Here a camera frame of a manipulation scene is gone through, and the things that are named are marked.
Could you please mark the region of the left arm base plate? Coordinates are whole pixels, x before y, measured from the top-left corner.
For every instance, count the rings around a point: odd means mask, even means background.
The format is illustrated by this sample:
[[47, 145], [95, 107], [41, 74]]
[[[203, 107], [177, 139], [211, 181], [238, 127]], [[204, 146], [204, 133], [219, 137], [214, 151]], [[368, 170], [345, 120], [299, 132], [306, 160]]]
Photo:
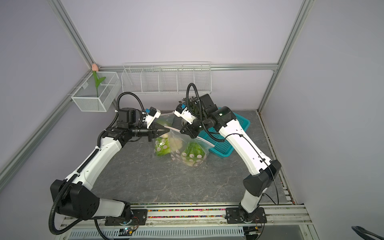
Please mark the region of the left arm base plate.
[[132, 209], [130, 220], [123, 217], [107, 217], [105, 226], [144, 226], [148, 218], [148, 210]]

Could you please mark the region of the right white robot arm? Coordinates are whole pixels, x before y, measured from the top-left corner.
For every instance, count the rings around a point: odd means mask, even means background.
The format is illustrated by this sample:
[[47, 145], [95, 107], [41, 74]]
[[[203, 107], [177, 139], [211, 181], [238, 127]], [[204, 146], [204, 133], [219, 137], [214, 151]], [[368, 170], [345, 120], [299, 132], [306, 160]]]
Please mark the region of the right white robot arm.
[[188, 84], [186, 93], [191, 89], [195, 98], [186, 96], [175, 110], [175, 115], [186, 122], [181, 133], [195, 139], [204, 131], [216, 142], [229, 142], [239, 154], [250, 174], [243, 180], [246, 191], [239, 207], [234, 215], [228, 213], [226, 218], [228, 222], [251, 223], [257, 218], [266, 190], [276, 183], [282, 165], [257, 147], [230, 108], [218, 108], [208, 94], [200, 96], [194, 83]]

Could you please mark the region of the clear pink-dotted zipper bag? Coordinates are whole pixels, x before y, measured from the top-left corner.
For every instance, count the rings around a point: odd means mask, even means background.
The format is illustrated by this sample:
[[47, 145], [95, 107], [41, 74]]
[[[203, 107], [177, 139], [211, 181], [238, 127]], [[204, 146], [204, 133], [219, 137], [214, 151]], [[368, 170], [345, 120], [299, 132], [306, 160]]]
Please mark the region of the clear pink-dotted zipper bag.
[[[155, 120], [155, 123], [158, 123], [164, 127], [172, 127], [174, 117], [176, 115], [174, 112], [161, 114], [159, 118]], [[171, 153], [169, 134], [163, 134], [154, 140], [154, 157], [162, 157]]]

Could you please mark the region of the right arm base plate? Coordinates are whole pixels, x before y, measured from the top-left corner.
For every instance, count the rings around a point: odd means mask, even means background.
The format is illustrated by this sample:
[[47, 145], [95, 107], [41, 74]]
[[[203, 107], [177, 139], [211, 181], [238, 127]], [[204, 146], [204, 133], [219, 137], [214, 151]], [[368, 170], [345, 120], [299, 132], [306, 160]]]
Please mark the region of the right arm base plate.
[[265, 224], [267, 222], [265, 210], [262, 207], [256, 208], [251, 213], [242, 207], [226, 208], [225, 219], [228, 224]]

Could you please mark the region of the chinese cabbage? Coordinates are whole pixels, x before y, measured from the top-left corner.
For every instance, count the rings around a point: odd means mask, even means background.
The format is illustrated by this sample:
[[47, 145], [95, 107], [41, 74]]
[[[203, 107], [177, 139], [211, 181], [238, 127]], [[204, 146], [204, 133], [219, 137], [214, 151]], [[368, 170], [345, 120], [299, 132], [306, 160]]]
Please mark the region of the chinese cabbage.
[[159, 137], [155, 139], [155, 156], [161, 157], [171, 153], [168, 138]]
[[180, 160], [187, 166], [197, 167], [208, 157], [207, 149], [198, 143], [190, 142], [181, 152]]

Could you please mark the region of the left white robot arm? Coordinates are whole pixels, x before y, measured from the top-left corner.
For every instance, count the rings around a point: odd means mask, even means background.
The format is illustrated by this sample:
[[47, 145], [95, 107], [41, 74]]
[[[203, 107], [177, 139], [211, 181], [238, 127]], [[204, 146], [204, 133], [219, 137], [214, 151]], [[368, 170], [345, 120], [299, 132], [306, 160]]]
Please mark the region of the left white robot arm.
[[161, 115], [156, 108], [121, 108], [117, 104], [113, 121], [98, 136], [90, 155], [64, 180], [55, 180], [50, 191], [53, 205], [48, 226], [53, 235], [61, 235], [82, 221], [97, 222], [103, 218], [120, 218], [125, 225], [135, 216], [131, 204], [125, 201], [101, 199], [92, 193], [94, 184], [110, 162], [133, 137], [146, 137], [149, 141], [169, 132], [155, 122]]

